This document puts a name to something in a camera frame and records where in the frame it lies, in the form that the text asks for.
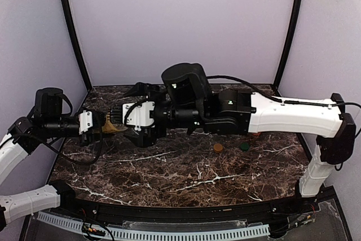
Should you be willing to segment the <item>yellow tea bottle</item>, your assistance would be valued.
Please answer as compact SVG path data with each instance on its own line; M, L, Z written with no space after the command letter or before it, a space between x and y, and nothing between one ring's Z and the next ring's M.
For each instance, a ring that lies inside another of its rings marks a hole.
M105 124L102 126L102 132L105 134L122 133L127 130L124 124L114 124L111 122L110 113L106 114Z

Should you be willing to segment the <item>gold bottle cap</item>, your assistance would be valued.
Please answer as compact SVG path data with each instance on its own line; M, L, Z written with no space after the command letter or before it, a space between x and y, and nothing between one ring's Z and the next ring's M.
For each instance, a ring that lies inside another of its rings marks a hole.
M224 148L223 148L223 146L220 144L220 143L216 143L214 146L213 146L213 150L214 150L214 152L215 153L221 153L223 150L224 150Z

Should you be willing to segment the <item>green bottle cap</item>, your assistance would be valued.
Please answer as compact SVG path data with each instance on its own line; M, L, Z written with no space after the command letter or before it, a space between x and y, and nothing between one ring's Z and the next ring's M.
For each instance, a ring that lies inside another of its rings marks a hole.
M242 151L248 151L249 150L249 148L250 148L250 145L248 144L248 143L246 143L246 142L243 142L240 146L239 146L239 148L242 150Z

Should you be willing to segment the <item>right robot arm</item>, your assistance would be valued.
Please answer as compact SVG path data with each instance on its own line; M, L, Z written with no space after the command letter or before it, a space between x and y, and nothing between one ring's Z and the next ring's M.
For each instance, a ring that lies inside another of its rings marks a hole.
M128 92L139 97L122 106L122 123L132 128L131 141L149 147L167 129L201 128L219 135L262 132L306 133L316 136L313 157L296 186L299 198L314 198L336 165L353 153L356 124L346 102L334 93L329 99L275 97L249 85L248 91L211 90L209 76L198 63L179 63L163 71L164 89L137 83Z

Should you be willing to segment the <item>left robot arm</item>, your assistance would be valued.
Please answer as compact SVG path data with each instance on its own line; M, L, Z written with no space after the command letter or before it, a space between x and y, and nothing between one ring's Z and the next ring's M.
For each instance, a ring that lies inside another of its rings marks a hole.
M97 150L90 161L77 161L61 153L53 143L61 138L77 138L81 146L102 143L106 114L93 109L82 109L73 114L63 112L63 104L72 106L62 89L47 87L36 91L30 112L18 118L1 140L1 181L40 145L77 165L92 165L100 157ZM39 211L72 205L75 191L65 181L52 181L39 189L16 195L1 196L1 228L12 221Z

